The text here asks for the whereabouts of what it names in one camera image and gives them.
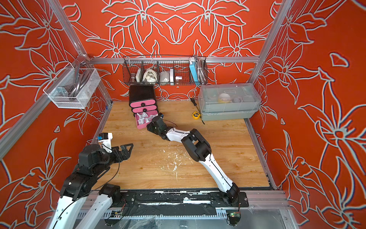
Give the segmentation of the black pink drawer cabinet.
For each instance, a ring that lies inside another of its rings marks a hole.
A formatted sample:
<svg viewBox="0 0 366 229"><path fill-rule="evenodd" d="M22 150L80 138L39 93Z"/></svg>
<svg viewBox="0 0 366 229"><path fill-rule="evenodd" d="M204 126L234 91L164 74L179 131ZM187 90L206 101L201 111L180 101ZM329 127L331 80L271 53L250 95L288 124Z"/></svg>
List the black pink drawer cabinet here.
<svg viewBox="0 0 366 229"><path fill-rule="evenodd" d="M129 88L129 104L134 101L141 101L147 99L155 99L155 90L153 85L132 85Z"/></svg>

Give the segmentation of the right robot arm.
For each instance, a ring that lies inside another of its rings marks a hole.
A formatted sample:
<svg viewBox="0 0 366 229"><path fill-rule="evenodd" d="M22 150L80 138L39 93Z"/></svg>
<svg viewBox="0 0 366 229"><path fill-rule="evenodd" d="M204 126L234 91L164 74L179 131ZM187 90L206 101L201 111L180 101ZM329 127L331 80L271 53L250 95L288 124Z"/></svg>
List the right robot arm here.
<svg viewBox="0 0 366 229"><path fill-rule="evenodd" d="M147 125L147 130L160 136L163 140L175 141L183 144L189 156L196 162L203 165L214 179L222 195L223 201L234 206L238 203L240 189L224 173L215 160L210 144L197 129L183 131L168 126L163 118L158 115Z"/></svg>

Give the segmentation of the pink drawer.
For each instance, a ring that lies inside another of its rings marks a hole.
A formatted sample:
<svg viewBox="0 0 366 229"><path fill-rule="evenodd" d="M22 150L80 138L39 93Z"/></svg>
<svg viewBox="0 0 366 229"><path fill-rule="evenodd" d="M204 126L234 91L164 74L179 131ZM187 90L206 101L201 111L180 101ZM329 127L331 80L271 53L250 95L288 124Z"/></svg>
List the pink drawer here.
<svg viewBox="0 0 366 229"><path fill-rule="evenodd" d="M157 110L157 105L136 107L136 108L132 109L132 112L137 114L137 113L148 112L148 111L153 111L153 110Z"/></svg>
<svg viewBox="0 0 366 229"><path fill-rule="evenodd" d="M130 103L131 108L138 108L138 107L146 107L146 106L152 106L156 104L155 99L147 99L147 100L141 100L141 101L134 101Z"/></svg>
<svg viewBox="0 0 366 229"><path fill-rule="evenodd" d="M144 129L149 123L151 123L154 117L158 116L157 110L140 112L135 114L136 125L138 129Z"/></svg>

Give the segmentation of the white cookie packet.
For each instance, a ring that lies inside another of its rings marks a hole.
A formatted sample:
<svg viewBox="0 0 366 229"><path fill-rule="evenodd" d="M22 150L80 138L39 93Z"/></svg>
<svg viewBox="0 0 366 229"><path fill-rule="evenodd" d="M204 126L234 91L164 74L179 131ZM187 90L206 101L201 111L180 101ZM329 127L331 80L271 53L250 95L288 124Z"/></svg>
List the white cookie packet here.
<svg viewBox="0 0 366 229"><path fill-rule="evenodd" d="M146 122L151 122L154 117L156 117L157 114L152 114L146 118Z"/></svg>
<svg viewBox="0 0 366 229"><path fill-rule="evenodd" d="M139 119L138 120L138 125L143 125L146 123L146 120L145 119Z"/></svg>
<svg viewBox="0 0 366 229"><path fill-rule="evenodd" d="M137 113L138 115L138 119L145 119L147 118L149 115L146 112L141 112L141 113Z"/></svg>

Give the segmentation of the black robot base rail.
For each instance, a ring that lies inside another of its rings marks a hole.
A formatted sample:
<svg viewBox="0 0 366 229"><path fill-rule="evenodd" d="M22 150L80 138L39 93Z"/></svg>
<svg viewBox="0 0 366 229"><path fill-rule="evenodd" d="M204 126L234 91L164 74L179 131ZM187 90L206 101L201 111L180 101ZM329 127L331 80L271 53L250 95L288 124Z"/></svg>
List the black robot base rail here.
<svg viewBox="0 0 366 229"><path fill-rule="evenodd" d="M122 201L105 213L107 219L218 218L227 212L249 207L246 193L240 192L233 204L217 189L123 190Z"/></svg>

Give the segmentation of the pink bottom drawer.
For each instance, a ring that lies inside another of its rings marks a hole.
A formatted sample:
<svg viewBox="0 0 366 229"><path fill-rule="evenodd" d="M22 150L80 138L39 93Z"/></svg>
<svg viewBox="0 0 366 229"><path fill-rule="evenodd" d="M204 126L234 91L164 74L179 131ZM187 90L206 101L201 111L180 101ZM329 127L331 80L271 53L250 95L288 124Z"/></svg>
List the pink bottom drawer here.
<svg viewBox="0 0 366 229"><path fill-rule="evenodd" d="M151 123L154 117L158 116L157 110L140 112L135 114L136 125L138 129L144 129L149 123Z"/></svg>

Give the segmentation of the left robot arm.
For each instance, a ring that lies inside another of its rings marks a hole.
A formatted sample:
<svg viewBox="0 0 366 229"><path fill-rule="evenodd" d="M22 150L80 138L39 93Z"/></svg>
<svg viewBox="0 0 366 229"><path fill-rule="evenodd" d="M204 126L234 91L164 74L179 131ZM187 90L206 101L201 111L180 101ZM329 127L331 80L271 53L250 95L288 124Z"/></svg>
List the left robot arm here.
<svg viewBox="0 0 366 229"><path fill-rule="evenodd" d="M92 144L79 154L78 164L64 181L60 191L57 208L49 223L50 229L94 229L105 212L111 207L122 206L124 210L133 201L122 194L117 185L106 182L101 186L98 196L86 215L75 225L82 206L97 181L111 168L120 165L131 156L133 144L119 147Z"/></svg>

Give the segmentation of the pink top drawer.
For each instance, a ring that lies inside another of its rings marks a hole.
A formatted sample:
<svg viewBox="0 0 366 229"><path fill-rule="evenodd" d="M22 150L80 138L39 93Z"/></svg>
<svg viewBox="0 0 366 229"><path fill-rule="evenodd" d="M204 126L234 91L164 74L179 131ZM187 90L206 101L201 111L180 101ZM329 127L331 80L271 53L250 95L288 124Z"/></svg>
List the pink top drawer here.
<svg viewBox="0 0 366 229"><path fill-rule="evenodd" d="M138 107L146 107L146 106L152 106L156 104L155 99L147 99L147 100L141 100L141 101L134 101L130 103L131 108L138 108Z"/></svg>

